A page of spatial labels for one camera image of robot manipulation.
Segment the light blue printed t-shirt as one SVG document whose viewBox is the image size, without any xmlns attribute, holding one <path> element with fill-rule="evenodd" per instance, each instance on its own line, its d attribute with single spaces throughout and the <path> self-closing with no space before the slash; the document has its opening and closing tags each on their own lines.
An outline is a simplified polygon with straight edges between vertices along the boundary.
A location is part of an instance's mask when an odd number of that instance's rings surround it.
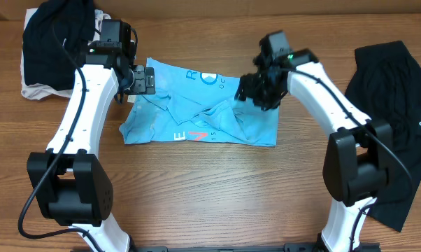
<svg viewBox="0 0 421 252">
<path fill-rule="evenodd" d="M 138 95 L 120 132 L 126 144 L 203 141 L 275 146 L 279 110 L 235 99 L 239 79 L 149 58 L 155 93 Z"/>
</svg>

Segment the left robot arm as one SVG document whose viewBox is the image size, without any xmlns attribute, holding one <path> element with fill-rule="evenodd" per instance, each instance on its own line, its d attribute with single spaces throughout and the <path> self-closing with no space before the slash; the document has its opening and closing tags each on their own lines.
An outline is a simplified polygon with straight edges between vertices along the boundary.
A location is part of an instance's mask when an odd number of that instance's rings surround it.
<svg viewBox="0 0 421 252">
<path fill-rule="evenodd" d="M 31 153 L 27 173 L 33 191 L 18 218 L 23 237 L 38 239 L 75 232 L 91 251 L 135 251 L 134 240 L 111 213 L 113 185 L 101 166 L 99 142 L 113 100 L 125 95 L 153 95 L 155 71 L 136 65 L 136 30 L 121 20 L 104 20 L 100 38 L 74 64 L 73 92 L 62 122 L 45 152 Z M 61 230 L 24 231 L 24 217 L 36 200 L 44 218 Z"/>
</svg>

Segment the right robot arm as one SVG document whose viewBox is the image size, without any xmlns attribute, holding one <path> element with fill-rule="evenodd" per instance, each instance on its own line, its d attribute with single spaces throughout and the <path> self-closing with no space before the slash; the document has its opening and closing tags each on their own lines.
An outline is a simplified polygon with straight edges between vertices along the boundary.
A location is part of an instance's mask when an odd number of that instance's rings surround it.
<svg viewBox="0 0 421 252">
<path fill-rule="evenodd" d="M 285 251 L 380 251 L 359 235 L 378 193 L 392 178 L 392 129 L 373 121 L 333 84 L 309 49 L 291 49 L 283 31 L 267 34 L 253 60 L 256 73 L 241 76 L 235 98 L 263 111 L 285 95 L 298 99 L 327 135 L 324 184 L 332 197 L 327 224 L 314 243 L 286 244 Z"/>
</svg>

